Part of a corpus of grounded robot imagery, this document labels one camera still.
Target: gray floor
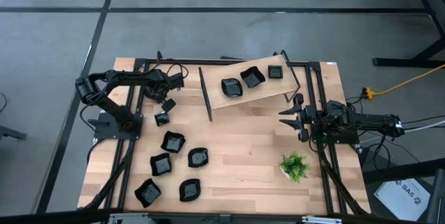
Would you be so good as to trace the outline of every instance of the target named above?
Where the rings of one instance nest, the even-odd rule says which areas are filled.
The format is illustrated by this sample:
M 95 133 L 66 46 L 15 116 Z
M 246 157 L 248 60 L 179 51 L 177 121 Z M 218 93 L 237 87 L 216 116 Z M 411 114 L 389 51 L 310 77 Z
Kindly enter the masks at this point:
M 441 10 L 440 0 L 433 0 Z M 0 0 L 0 6 L 99 6 L 104 0 Z M 112 0 L 112 7 L 401 7 L 419 0 Z M 24 142 L 0 143 L 0 215 L 29 213 L 82 68 L 98 14 L 0 13 L 0 92 L 8 106 L 0 125 L 29 133 Z M 384 90 L 423 69 L 373 67 L 371 59 L 410 58 L 438 39 L 429 17 L 234 13 L 108 14 L 91 72 L 115 57 L 259 58 L 285 49 L 293 61 L 335 61 L 347 97 L 370 86 Z M 444 53 L 435 58 L 443 59 Z M 402 121 L 445 111 L 443 71 L 364 102 L 368 113 Z M 88 109 L 86 118 L 97 115 Z M 407 134 L 396 142 L 421 161 L 443 157 L 442 129 Z M 366 140 L 373 136 L 363 136 Z M 75 209 L 92 132 L 76 120 L 49 211 Z M 412 163 L 389 146 L 395 164 Z

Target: wooden tabletop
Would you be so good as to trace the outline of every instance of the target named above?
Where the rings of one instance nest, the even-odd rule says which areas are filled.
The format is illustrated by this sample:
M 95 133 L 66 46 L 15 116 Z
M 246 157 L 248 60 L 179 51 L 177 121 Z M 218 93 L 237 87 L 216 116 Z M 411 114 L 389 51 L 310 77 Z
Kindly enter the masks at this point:
M 134 58 L 117 58 L 114 69 L 131 71 L 133 64 Z M 159 67 L 166 71 L 170 65 Z M 308 143 L 301 143 L 297 139 L 296 131 L 278 122 L 280 118 L 292 118 L 291 115 L 278 115 L 278 112 L 290 108 L 291 103 L 287 104 L 284 96 L 278 95 L 228 106 L 224 110 L 214 111 L 215 120 L 209 122 L 198 65 L 186 67 L 190 74 L 185 80 L 185 87 L 168 94 L 177 103 L 169 112 L 169 124 L 157 127 L 153 115 L 161 112 L 161 107 L 144 99 L 143 132 L 136 142 L 124 209 L 148 212 L 326 214 L 318 155 L 309 149 Z M 200 67 L 207 71 L 216 66 Z M 327 100 L 344 102 L 337 64 L 321 63 L 321 69 Z M 294 70 L 301 84 L 299 93 L 303 94 L 307 104 L 309 95 L 305 70 L 303 67 L 295 67 Z M 312 77 L 317 88 L 314 73 Z M 124 104 L 127 93 L 128 88 L 119 87 L 110 94 L 110 98 Z M 183 134 L 186 143 L 179 154 L 170 154 L 172 172 L 152 177 L 149 159 L 165 152 L 160 145 L 167 131 Z M 88 204 L 108 179 L 116 143 L 116 140 L 104 141 L 92 152 L 79 198 L 80 207 Z M 209 150 L 209 164 L 202 168 L 187 166 L 188 151 L 195 147 Z M 354 199 L 369 211 L 356 153 L 348 145 L 336 145 L 336 148 L 343 183 Z M 292 151 L 305 155 L 305 161 L 311 165 L 308 178 L 299 184 L 289 181 L 278 169 L 282 155 L 289 155 Z M 159 186 L 162 195 L 144 209 L 136 199 L 134 190 L 149 178 Z M 190 178 L 201 180 L 201 196 L 192 202 L 180 202 L 179 185 Z M 112 206 L 117 204 L 120 182 L 115 188 Z M 332 182 L 330 188 L 334 209 L 338 211 L 337 194 Z
M 283 79 L 267 79 L 254 88 L 248 88 L 242 80 L 240 73 L 249 67 L 256 66 L 265 76 L 268 76 L 269 65 L 280 65 L 283 70 Z M 257 60 L 246 61 L 233 65 L 224 65 L 203 71 L 207 93 L 211 110 L 221 109 L 226 106 L 234 106 L 240 103 L 250 102 L 256 99 L 263 99 L 275 95 L 283 95 L 297 91 L 297 83 L 292 77 L 286 65 L 283 55 L 259 58 Z M 235 78 L 243 85 L 243 96 L 229 98 L 224 95 L 221 89 L 221 80 Z

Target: black table leg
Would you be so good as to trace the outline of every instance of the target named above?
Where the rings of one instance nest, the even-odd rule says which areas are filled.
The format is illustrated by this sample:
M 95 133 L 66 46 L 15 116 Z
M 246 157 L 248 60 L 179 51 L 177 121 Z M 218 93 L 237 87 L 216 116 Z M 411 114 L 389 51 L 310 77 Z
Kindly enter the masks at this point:
M 15 131 L 14 129 L 10 129 L 7 127 L 3 127 L 0 126 L 0 139 L 3 136 L 10 136 L 19 140 L 24 140 L 26 138 L 26 134 L 19 132 L 19 131 Z

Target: small succulent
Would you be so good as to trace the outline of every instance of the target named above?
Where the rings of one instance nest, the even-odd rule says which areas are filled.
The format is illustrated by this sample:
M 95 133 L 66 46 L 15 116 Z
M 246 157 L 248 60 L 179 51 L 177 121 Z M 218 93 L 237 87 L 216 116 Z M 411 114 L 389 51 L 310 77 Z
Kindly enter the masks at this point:
M 298 155 L 296 152 L 292 152 L 289 157 L 283 155 L 283 162 L 280 163 L 280 168 L 289 175 L 289 179 L 300 183 L 302 177 L 307 178 L 306 172 L 311 167 L 309 164 L 303 163 L 304 159 L 304 156 Z

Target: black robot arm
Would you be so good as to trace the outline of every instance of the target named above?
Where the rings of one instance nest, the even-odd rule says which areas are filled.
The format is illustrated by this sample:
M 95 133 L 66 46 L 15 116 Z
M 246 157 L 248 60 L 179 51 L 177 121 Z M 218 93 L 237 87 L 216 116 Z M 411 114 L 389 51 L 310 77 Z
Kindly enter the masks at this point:
M 106 82 L 105 87 L 100 90 L 96 81 Z M 108 98 L 109 93 L 118 86 L 144 86 L 145 96 L 161 103 L 165 101 L 168 91 L 184 87 L 184 78 L 182 73 L 169 77 L 161 70 L 152 69 L 144 73 L 109 70 L 76 80 L 76 89 L 84 104 L 96 105 L 110 113 L 115 118 L 119 131 L 132 131 L 136 123 L 130 108 L 119 106 Z
M 280 112 L 280 115 L 298 114 L 295 120 L 280 120 L 295 130 L 299 129 L 298 138 L 305 142 L 310 138 L 319 143 L 358 144 L 357 130 L 377 131 L 384 136 L 399 137 L 405 134 L 400 119 L 396 115 L 371 115 L 351 111 L 345 104 L 330 100 L 323 110 L 317 111 L 314 105 L 302 108 L 301 94 L 296 97 L 292 109 Z M 305 125 L 311 125 L 309 135 Z

